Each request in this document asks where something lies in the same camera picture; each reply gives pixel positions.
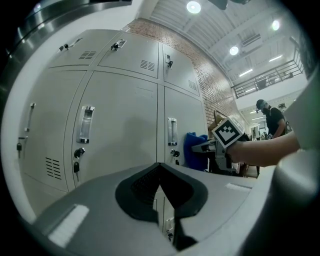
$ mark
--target locker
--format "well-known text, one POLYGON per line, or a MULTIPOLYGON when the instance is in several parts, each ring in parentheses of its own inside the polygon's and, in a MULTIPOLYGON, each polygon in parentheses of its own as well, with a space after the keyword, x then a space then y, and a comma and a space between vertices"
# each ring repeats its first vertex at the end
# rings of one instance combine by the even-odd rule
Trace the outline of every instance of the locker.
POLYGON ((159 229, 161 230, 161 232, 163 231, 164 226, 165 197, 165 193, 162 191, 161 186, 159 186, 154 196, 153 209, 158 212, 159 229))
POLYGON ((117 30, 91 29, 81 33, 69 45, 68 50, 58 53, 58 57, 50 64, 50 68, 91 65, 101 50, 119 34, 117 30))
POLYGON ((85 150, 79 158, 78 175, 73 176, 76 186, 156 162, 157 89, 155 83, 126 75, 92 74, 77 116, 70 117, 75 120, 73 165, 78 162, 76 150, 85 150))
POLYGON ((165 44, 163 44, 163 76, 165 82, 199 96, 191 59, 165 44))
POLYGON ((187 133, 206 134, 201 101, 171 88, 164 88, 165 108, 165 162, 175 163, 171 150, 179 151, 177 158, 185 163, 184 141, 187 133))
POLYGON ((118 50, 110 49, 99 66, 128 70, 158 78, 158 42, 139 35, 124 33, 115 40, 115 43, 123 46, 118 50))
POLYGON ((43 184, 68 191, 63 161, 69 109, 85 71, 52 71, 40 77, 29 102, 22 170, 43 184))
POLYGON ((168 198, 164 198, 163 204, 163 234, 169 238, 169 235, 175 235, 175 209, 169 202, 168 198))

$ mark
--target ventilation slot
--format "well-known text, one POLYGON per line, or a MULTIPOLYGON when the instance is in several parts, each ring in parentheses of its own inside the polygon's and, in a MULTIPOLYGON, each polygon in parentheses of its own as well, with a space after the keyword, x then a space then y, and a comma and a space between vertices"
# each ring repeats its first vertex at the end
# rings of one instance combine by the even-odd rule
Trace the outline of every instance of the ventilation slot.
POLYGON ((141 60, 140 68, 150 71, 155 71, 155 64, 146 60, 141 60))
POLYGON ((155 71, 155 64, 149 62, 149 64, 148 64, 148 70, 150 70, 150 71, 155 71))
POLYGON ((57 160, 45 158, 46 174, 52 178, 61 180, 60 163, 57 160))
POLYGON ((189 87, 190 87, 191 89, 197 90, 196 84, 195 84, 194 82, 190 81, 190 80, 189 80, 189 87))
POLYGON ((148 61, 141 60, 140 68, 147 69, 148 68, 148 61))
POLYGON ((95 55, 96 51, 85 51, 81 54, 79 60, 91 60, 95 55))

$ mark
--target face mask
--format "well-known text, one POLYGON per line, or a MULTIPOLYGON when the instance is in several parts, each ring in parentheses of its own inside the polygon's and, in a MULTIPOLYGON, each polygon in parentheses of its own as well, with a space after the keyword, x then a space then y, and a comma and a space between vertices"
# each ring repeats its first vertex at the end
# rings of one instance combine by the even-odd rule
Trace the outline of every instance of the face mask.
POLYGON ((263 109, 261 110, 261 112, 262 112, 264 115, 266 115, 266 114, 269 114, 270 110, 269 110, 269 109, 266 109, 266 108, 263 108, 263 109))

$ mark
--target locker handle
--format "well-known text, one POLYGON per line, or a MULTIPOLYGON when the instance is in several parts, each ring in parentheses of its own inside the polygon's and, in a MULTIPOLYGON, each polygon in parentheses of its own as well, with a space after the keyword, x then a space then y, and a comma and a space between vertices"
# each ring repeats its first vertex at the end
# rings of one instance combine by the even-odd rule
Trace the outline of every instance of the locker handle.
POLYGON ((178 145, 177 119, 168 117, 168 145, 178 145))
POLYGON ((30 104, 30 111, 29 111, 29 117, 28 117, 28 121, 26 122, 26 127, 24 128, 25 132, 29 132, 30 131, 30 124, 31 124, 31 116, 32 113, 35 109, 36 103, 31 103, 30 104))
POLYGON ((90 128, 94 116, 94 106, 83 106, 79 117, 78 143, 89 143, 90 128))

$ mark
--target black shirt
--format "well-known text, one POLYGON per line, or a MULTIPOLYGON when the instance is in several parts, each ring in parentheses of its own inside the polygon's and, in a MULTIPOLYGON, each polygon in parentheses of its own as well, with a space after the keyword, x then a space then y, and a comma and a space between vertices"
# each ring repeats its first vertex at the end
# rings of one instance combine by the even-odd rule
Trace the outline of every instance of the black shirt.
MULTIPOLYGON (((265 115, 265 118, 266 118, 266 126, 268 126, 268 129, 269 129, 269 134, 272 134, 272 135, 275 135, 279 127, 278 122, 281 119, 283 120, 285 119, 284 115, 276 107, 272 107, 270 109, 270 113, 265 115)), ((285 134, 286 134, 286 129, 283 129, 283 132, 281 133, 280 136, 285 134)))

